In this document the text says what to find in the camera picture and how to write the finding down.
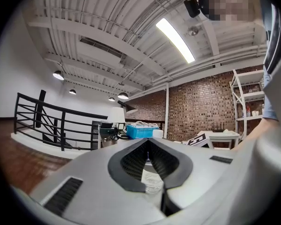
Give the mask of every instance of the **person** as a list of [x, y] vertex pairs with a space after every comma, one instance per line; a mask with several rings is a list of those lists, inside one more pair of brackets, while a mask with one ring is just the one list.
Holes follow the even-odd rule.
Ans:
[[[264, 75], [263, 75], [263, 80], [264, 80], [264, 86], [270, 82], [271, 77], [267, 73], [267, 70], [265, 66], [263, 66], [264, 70]], [[265, 100], [264, 100], [264, 112], [262, 119], [260, 123], [253, 129], [253, 131], [241, 142], [239, 143], [235, 148], [232, 150], [240, 150], [245, 144], [246, 141], [250, 139], [256, 139], [259, 136], [261, 136], [263, 133], [265, 133], [267, 130], [279, 126], [279, 120], [277, 118], [277, 115], [275, 111], [273, 110], [273, 107], [268, 100], [267, 96], [265, 95]]]

